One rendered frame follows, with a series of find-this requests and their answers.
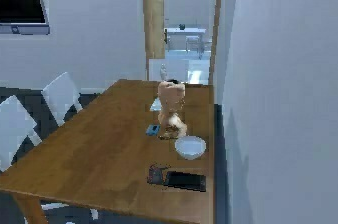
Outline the white bowl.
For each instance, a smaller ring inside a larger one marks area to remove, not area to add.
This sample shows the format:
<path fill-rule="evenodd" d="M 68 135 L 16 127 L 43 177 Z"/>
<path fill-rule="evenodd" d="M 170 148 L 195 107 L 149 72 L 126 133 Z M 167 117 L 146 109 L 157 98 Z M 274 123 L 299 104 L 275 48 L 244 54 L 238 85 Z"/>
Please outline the white bowl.
<path fill-rule="evenodd" d="M 175 141 L 176 152 L 187 160 L 202 156 L 206 150 L 206 142 L 197 136 L 184 136 Z"/>

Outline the white far chair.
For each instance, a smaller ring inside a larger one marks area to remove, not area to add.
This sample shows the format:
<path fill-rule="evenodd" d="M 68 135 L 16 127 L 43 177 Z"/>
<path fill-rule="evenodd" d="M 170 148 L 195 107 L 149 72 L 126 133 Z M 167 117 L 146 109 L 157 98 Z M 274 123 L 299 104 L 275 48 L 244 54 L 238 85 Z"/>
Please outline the white far chair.
<path fill-rule="evenodd" d="M 187 36 L 185 45 L 187 52 L 195 50 L 199 55 L 204 53 L 204 43 L 199 36 Z"/>

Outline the blue small box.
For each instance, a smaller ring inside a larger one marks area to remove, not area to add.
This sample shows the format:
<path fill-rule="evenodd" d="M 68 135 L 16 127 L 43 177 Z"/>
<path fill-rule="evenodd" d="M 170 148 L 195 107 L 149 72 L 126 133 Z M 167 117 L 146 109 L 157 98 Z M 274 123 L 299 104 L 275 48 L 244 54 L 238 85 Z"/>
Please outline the blue small box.
<path fill-rule="evenodd" d="M 158 134 L 159 130 L 160 130 L 159 125 L 149 125 L 147 130 L 146 130 L 146 134 L 148 136 L 156 136 Z"/>

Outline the white dining chair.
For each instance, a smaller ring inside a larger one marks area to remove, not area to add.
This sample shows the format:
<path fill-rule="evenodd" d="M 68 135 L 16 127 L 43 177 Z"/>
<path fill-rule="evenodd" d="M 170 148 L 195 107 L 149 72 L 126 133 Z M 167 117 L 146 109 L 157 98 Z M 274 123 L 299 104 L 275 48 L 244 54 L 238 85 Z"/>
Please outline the white dining chair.
<path fill-rule="evenodd" d="M 26 137 L 34 146 L 42 140 L 34 128 L 36 121 L 15 95 L 0 103 L 0 170 L 7 170 Z"/>
<path fill-rule="evenodd" d="M 41 94 L 58 126 L 65 123 L 65 115 L 72 106 L 77 112 L 83 109 L 79 102 L 80 93 L 68 72 L 55 78 L 42 89 Z"/>

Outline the black remote control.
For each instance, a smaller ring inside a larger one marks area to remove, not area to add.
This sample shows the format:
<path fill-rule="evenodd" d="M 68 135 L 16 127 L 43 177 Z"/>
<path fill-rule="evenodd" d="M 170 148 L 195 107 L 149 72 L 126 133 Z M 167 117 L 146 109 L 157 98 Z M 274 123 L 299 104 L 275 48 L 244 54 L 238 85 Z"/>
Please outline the black remote control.
<path fill-rule="evenodd" d="M 168 171 L 164 185 L 168 187 L 205 192 L 206 177 L 192 173 Z"/>

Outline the black framed window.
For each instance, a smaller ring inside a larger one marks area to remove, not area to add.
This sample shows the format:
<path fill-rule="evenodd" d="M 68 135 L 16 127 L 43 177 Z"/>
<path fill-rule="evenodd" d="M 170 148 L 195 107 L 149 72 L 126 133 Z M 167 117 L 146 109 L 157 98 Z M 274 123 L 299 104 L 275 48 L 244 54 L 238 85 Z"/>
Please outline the black framed window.
<path fill-rule="evenodd" d="M 49 35 L 44 0 L 0 0 L 0 34 Z"/>

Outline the dark grey small box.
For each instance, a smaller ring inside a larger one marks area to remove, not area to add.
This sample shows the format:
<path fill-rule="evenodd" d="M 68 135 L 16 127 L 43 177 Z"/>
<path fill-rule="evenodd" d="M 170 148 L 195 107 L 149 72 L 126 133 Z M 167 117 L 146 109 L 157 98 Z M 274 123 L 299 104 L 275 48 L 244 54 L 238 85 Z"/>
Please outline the dark grey small box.
<path fill-rule="evenodd" d="M 167 166 L 151 165 L 149 167 L 147 182 L 149 184 L 163 185 L 165 183 L 164 171 L 167 169 Z"/>

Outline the wooden room door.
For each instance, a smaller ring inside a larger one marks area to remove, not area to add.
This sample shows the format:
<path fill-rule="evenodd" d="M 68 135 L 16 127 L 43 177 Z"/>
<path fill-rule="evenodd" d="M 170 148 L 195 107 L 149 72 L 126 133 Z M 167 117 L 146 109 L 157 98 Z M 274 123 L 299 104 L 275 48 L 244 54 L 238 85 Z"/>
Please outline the wooden room door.
<path fill-rule="evenodd" d="M 146 79 L 150 79 L 149 60 L 165 57 L 164 0 L 143 0 Z"/>

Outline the white far table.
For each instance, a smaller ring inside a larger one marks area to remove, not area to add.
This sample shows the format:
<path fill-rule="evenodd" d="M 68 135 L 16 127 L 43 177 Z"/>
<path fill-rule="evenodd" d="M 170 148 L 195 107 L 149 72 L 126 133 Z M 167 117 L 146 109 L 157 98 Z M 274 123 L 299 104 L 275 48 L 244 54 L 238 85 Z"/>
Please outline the white far table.
<path fill-rule="evenodd" d="M 170 38 L 172 36 L 199 36 L 201 39 L 203 38 L 203 35 L 206 33 L 205 29 L 202 28 L 185 28 L 184 30 L 180 30 L 179 28 L 165 28 L 168 32 L 168 44 L 167 50 L 170 50 L 172 47 L 172 44 L 170 42 Z"/>

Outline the brown wooden dining table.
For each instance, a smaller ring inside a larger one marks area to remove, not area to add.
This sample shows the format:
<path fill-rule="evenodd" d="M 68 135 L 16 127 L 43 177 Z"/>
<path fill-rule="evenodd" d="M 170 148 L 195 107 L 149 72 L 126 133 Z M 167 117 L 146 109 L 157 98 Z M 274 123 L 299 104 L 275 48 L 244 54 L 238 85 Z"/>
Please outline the brown wooden dining table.
<path fill-rule="evenodd" d="M 166 222 L 215 224 L 214 96 L 210 85 L 189 84 L 180 115 L 191 135 L 207 143 L 185 160 L 171 140 L 149 136 L 154 81 L 121 79 L 0 175 L 29 224 L 48 224 L 40 203 L 62 202 Z M 203 192 L 147 182 L 151 165 L 205 176 Z"/>

